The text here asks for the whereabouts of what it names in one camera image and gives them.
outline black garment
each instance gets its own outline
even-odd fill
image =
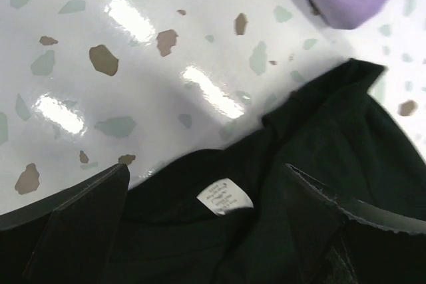
[[[225,150],[184,156],[128,193],[104,283],[297,283],[283,188],[293,164],[344,194],[426,220],[426,167],[367,94],[383,67],[350,60],[309,82]],[[254,208],[196,196],[229,178]]]

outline clothing tag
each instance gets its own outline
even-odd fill
[[[216,215],[225,215],[235,209],[254,207],[247,193],[229,179],[210,184],[198,194],[197,199]]]

